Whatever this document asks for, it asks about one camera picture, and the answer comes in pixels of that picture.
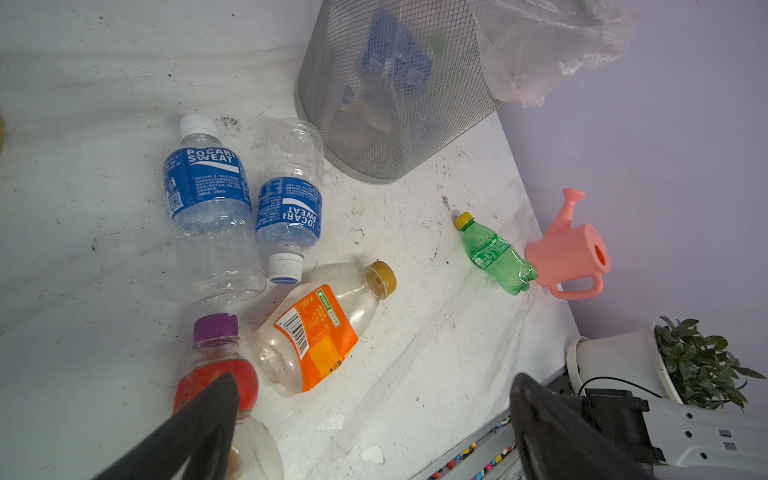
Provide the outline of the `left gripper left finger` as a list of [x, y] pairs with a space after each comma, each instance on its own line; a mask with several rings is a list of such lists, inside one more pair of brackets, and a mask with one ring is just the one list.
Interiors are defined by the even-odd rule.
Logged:
[[99, 479], [223, 479], [239, 391], [226, 373], [97, 477]]

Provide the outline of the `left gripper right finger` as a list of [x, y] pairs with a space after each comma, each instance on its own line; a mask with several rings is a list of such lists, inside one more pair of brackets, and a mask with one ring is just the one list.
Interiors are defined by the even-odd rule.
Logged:
[[650, 479], [563, 400], [519, 373], [510, 390], [515, 443], [527, 479]]

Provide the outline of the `yellow-cap clear bottle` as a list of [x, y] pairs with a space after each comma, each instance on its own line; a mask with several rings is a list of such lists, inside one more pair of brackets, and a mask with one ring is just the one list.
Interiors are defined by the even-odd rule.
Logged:
[[383, 261], [298, 285], [253, 334], [257, 372], [283, 396], [312, 390], [341, 367], [396, 287]]

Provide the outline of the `Pocari Sweat bottle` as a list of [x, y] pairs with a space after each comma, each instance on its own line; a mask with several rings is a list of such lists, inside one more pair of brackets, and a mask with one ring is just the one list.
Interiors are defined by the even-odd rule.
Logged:
[[355, 63], [346, 73], [341, 106], [366, 102], [381, 108], [411, 108], [425, 95], [436, 55], [420, 43], [391, 10], [378, 7], [363, 18], [346, 17], [341, 45]]

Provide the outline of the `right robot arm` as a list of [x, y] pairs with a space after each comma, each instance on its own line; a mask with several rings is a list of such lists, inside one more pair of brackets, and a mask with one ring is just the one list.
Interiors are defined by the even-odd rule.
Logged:
[[767, 472], [765, 420], [639, 398], [627, 390], [595, 389], [559, 399], [638, 463]]

